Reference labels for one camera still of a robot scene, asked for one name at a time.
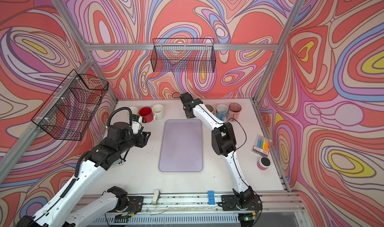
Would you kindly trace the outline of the red mug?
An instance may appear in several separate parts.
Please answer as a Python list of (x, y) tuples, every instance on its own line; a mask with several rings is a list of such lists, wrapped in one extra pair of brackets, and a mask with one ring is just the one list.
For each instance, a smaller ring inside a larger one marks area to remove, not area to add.
[(154, 120), (154, 114), (151, 107), (142, 107), (139, 109), (139, 115), (143, 123), (150, 123)]

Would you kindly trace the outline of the light green mug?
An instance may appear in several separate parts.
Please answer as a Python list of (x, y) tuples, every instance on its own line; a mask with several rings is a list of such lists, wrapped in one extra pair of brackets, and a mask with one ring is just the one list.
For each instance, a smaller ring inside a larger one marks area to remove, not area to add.
[(139, 114), (139, 109), (137, 107), (130, 107), (131, 114), (133, 115), (138, 115)]

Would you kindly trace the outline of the white mug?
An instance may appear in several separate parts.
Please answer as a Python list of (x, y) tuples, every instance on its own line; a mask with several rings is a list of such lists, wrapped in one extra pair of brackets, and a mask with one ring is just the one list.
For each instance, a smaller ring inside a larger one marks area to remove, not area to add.
[(152, 112), (154, 120), (162, 120), (165, 117), (164, 106), (161, 104), (156, 104), (152, 107)]

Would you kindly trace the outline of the blue floral mug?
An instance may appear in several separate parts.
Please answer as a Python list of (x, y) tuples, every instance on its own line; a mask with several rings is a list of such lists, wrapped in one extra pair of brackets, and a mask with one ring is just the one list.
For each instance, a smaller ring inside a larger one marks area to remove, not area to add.
[(228, 110), (228, 106), (224, 104), (218, 104), (216, 107), (216, 117), (223, 122), (226, 121)]

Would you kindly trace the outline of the pink cartoon mug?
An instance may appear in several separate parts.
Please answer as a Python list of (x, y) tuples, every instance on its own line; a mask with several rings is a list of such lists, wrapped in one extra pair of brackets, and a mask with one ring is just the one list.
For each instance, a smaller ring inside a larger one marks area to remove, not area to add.
[(241, 113), (242, 106), (238, 103), (230, 103), (228, 109), (228, 120), (235, 121)]

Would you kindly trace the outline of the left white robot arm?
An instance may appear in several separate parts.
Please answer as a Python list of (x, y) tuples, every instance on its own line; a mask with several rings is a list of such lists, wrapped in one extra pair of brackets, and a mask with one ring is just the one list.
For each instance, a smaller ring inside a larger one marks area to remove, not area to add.
[(135, 215), (140, 208), (130, 201), (124, 189), (117, 186), (109, 188), (100, 198), (78, 211), (73, 208), (108, 169), (125, 162), (132, 147), (143, 148), (147, 145), (151, 132), (144, 131), (145, 122), (128, 107), (113, 111), (107, 121), (107, 136), (81, 155), (70, 181), (33, 216), (22, 217), (17, 226), (86, 227), (109, 211)]

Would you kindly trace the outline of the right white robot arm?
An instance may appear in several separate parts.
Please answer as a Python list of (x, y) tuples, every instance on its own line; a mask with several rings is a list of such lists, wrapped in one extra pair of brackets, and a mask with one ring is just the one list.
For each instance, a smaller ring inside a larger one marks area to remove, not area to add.
[(243, 210), (255, 204), (256, 211), (263, 209), (260, 196), (246, 181), (237, 156), (237, 141), (231, 123), (219, 120), (212, 114), (201, 99), (194, 99), (188, 92), (180, 95), (183, 109), (188, 119), (198, 118), (211, 130), (214, 152), (224, 161), (233, 186), (233, 193), (239, 209)]

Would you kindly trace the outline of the lavender plastic tray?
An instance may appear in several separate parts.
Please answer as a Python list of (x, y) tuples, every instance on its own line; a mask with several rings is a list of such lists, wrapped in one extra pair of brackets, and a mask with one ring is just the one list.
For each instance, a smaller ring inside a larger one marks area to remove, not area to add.
[(198, 173), (203, 170), (203, 126), (200, 120), (167, 120), (159, 170), (163, 173)]

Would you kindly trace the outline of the box of coloured markers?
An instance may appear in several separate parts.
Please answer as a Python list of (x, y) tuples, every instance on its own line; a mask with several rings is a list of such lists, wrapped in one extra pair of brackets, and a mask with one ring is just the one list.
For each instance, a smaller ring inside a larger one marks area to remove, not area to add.
[(257, 135), (252, 151), (262, 157), (268, 157), (272, 141), (264, 136)]

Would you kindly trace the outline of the blue toy brick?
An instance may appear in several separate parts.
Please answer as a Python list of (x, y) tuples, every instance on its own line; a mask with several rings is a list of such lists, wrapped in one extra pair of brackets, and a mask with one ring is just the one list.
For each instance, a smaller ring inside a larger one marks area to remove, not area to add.
[(208, 204), (209, 206), (215, 206), (216, 201), (215, 201), (215, 192), (214, 191), (208, 191)]

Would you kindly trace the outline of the white clip on rail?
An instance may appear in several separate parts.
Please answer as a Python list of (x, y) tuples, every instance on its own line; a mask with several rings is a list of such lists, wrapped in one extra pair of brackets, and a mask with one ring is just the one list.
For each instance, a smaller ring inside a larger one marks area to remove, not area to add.
[(160, 198), (160, 194), (161, 194), (161, 192), (159, 190), (155, 190), (154, 191), (153, 198), (151, 200), (152, 205), (157, 205), (158, 204), (158, 200)]

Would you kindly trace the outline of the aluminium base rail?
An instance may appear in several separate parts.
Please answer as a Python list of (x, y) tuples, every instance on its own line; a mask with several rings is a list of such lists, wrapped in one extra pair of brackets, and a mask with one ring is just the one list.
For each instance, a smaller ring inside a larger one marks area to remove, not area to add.
[(143, 194), (141, 211), (128, 219), (118, 220), (117, 212), (96, 214), (88, 227), (309, 227), (301, 198), (289, 192), (260, 192), (263, 203), (260, 215), (255, 212), (224, 211), (223, 193), (214, 194), (215, 204), (209, 205), (208, 193), (160, 194), (158, 203), (153, 196)]

